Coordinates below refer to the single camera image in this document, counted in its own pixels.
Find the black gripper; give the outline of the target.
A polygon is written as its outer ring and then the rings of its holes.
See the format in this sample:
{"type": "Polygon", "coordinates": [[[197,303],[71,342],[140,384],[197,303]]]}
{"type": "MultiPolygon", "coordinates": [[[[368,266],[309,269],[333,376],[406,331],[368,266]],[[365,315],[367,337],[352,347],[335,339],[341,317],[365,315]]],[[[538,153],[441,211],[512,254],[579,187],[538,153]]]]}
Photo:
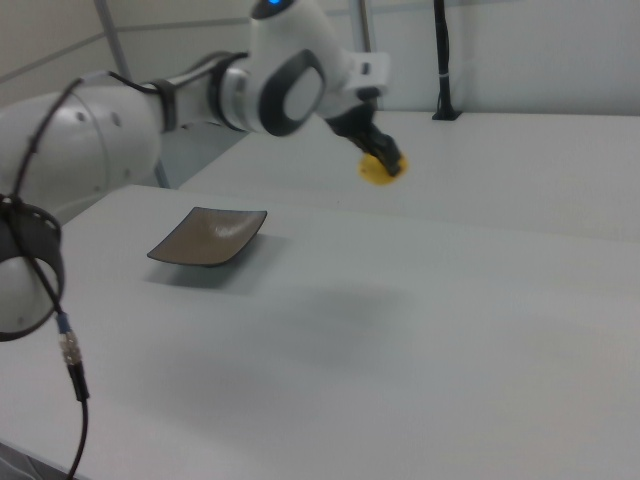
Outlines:
{"type": "Polygon", "coordinates": [[[374,125],[376,112],[371,101],[365,101],[336,117],[325,119],[325,123],[339,137],[358,147],[365,155],[374,156],[387,174],[400,174],[402,154],[389,135],[382,134],[374,125]]]}

